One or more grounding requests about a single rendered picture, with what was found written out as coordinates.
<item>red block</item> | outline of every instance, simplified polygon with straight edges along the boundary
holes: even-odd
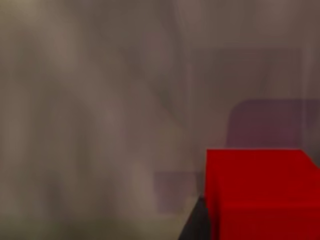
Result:
[[[205,199],[222,240],[320,238],[320,171],[301,150],[208,150]]]

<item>red surface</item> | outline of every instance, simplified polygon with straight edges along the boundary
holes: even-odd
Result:
[[[301,150],[208,150],[205,198],[222,240],[320,238],[320,171]]]

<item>box front face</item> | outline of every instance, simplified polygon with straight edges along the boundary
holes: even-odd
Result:
[[[318,240],[320,204],[250,204],[221,210],[221,240]]]

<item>red object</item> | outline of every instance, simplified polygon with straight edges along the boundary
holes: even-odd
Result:
[[[219,239],[320,239],[320,170],[303,151],[208,150],[205,180]]]

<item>blurry brown background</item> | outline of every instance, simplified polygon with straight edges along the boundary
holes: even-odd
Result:
[[[1,0],[1,239],[177,239],[236,105],[319,98],[319,7]],[[181,212],[158,211],[157,172],[188,175]]]

